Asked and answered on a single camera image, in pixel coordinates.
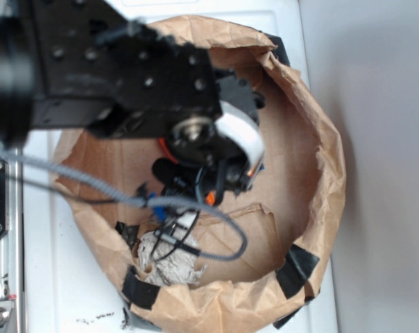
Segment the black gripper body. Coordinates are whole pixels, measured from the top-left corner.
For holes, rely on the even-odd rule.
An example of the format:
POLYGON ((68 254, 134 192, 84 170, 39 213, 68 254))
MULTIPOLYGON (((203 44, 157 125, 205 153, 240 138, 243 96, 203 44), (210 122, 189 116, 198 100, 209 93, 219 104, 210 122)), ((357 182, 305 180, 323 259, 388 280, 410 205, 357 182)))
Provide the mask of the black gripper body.
POLYGON ((218 206, 224 194, 248 191, 264 161, 258 111, 262 94, 233 71, 217 70, 221 115, 190 117, 175 125, 162 142, 168 155, 152 166, 164 185, 162 195, 184 196, 218 206))

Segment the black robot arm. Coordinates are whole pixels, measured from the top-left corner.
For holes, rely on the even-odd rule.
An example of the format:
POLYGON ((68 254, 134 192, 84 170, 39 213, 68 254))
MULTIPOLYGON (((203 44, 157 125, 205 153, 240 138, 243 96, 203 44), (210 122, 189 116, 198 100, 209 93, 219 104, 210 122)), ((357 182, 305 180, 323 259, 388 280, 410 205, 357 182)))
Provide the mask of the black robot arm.
POLYGON ((82 128, 99 139, 163 139, 192 190, 248 191, 264 160, 261 94, 209 52, 105 1, 11 1, 0 15, 0 142, 82 128))

